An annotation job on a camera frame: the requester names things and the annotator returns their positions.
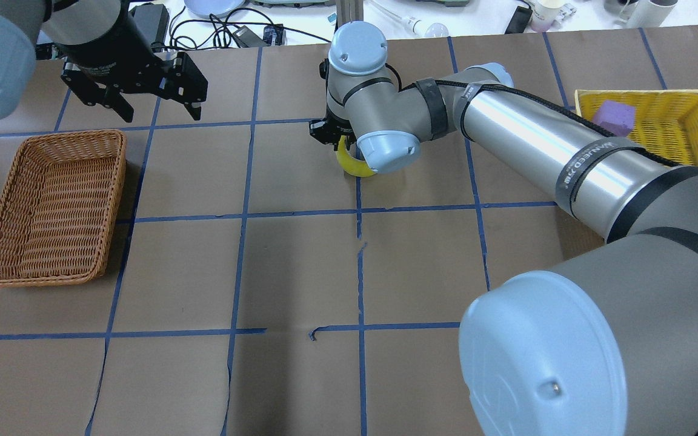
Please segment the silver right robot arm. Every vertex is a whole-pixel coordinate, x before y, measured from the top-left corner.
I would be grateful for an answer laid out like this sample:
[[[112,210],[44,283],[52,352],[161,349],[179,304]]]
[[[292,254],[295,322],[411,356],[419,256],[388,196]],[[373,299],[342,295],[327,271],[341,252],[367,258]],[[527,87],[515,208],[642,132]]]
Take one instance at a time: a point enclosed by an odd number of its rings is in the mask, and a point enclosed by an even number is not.
[[[379,28],[337,28],[310,134],[398,171],[457,131],[551,196],[565,260],[479,296],[458,328],[485,435],[698,435],[698,166],[521,91],[501,64],[399,90]]]

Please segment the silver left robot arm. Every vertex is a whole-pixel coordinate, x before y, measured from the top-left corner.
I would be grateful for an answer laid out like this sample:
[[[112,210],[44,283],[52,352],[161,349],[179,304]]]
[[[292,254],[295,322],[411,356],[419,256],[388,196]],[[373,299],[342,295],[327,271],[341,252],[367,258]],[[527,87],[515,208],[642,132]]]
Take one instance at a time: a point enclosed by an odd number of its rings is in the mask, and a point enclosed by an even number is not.
[[[206,77],[186,52],[169,60],[155,55],[127,1],[0,1],[0,119],[19,105],[41,32],[66,55],[62,81],[89,107],[102,105],[131,122],[125,94],[152,94],[201,119]]]

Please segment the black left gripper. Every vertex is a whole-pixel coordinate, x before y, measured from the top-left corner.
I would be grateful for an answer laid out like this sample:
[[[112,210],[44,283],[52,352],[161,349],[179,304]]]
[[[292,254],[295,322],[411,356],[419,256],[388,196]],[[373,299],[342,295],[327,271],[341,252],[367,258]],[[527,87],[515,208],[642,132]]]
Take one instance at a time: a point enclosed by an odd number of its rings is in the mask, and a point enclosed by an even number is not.
[[[194,121],[202,117],[208,81],[188,53],[165,62],[131,16],[129,1],[52,1],[46,33],[75,70],[61,80],[88,107],[102,105],[132,122],[134,108],[122,96],[155,94],[178,102]],[[159,88],[164,79],[164,94]]]

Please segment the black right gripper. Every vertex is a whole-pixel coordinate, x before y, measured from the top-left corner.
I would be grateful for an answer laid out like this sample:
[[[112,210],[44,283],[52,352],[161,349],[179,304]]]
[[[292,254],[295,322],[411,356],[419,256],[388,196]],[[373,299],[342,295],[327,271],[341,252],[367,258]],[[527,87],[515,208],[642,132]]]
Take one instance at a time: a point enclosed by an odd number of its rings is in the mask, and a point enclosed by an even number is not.
[[[319,64],[319,77],[324,80],[326,94],[326,115],[321,119],[311,119],[308,121],[308,134],[316,141],[325,145],[338,145],[341,139],[346,141],[346,144],[351,145],[356,143],[356,135],[351,128],[351,124],[346,119],[336,115],[330,102],[333,101],[328,86],[329,62],[325,58]]]

